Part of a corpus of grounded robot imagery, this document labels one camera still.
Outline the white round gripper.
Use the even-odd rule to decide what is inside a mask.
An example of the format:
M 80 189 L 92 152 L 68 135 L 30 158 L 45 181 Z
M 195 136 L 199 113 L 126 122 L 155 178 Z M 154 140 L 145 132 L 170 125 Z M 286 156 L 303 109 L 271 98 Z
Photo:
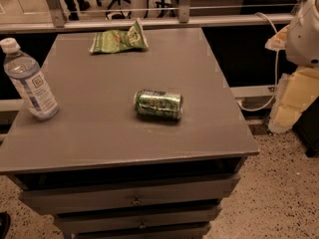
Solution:
M 270 113 L 269 130 L 285 133 L 319 97 L 318 0 L 303 3 L 289 27 L 286 25 L 268 39 L 265 48 L 285 50 L 287 60 L 299 66 L 292 75 L 280 78 Z

